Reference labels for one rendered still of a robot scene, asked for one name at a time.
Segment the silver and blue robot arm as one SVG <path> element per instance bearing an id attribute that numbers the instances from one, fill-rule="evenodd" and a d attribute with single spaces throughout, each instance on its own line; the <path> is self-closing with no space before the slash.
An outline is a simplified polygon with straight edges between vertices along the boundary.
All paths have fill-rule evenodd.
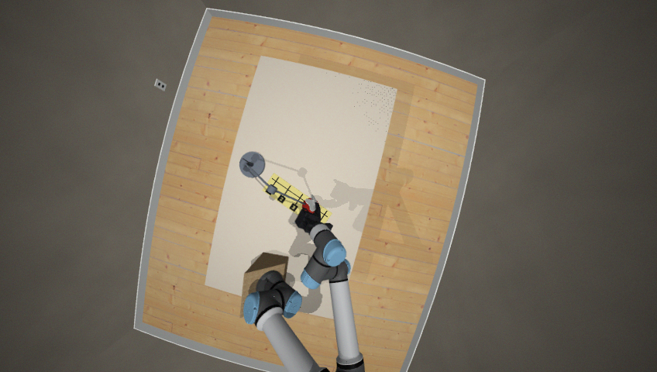
<path id="1" fill-rule="evenodd" d="M 329 287 L 339 354 L 335 372 L 365 372 L 347 276 L 351 266 L 345 259 L 346 249 L 331 232 L 332 227 L 331 223 L 324 223 L 311 230 L 310 237 L 317 248 L 301 274 L 301 282 L 307 288 L 316 289 L 322 281 L 331 279 Z M 284 319 L 292 318 L 301 303 L 301 295 L 284 282 L 280 273 L 270 270 L 258 280 L 256 292 L 246 297 L 244 319 L 265 332 L 287 372 L 330 372 L 327 367 L 317 365 Z"/>

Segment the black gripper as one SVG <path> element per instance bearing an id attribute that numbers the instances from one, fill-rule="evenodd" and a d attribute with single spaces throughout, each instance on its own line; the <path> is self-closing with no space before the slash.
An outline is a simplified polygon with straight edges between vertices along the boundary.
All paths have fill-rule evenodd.
<path id="1" fill-rule="evenodd" d="M 296 218 L 294 224 L 298 226 L 300 229 L 304 229 L 306 233 L 309 233 L 311 230 L 318 224 L 324 224 L 321 221 L 321 208 L 319 204 L 317 203 L 314 195 L 311 195 L 311 199 L 305 199 L 305 202 L 309 205 L 309 208 L 312 212 L 310 213 L 306 208 L 303 208 L 298 217 Z M 305 211 L 307 210 L 307 211 Z M 306 219 L 306 220 L 305 220 Z M 306 226 L 306 227 L 305 227 Z M 313 228 L 312 228 L 313 227 Z"/>

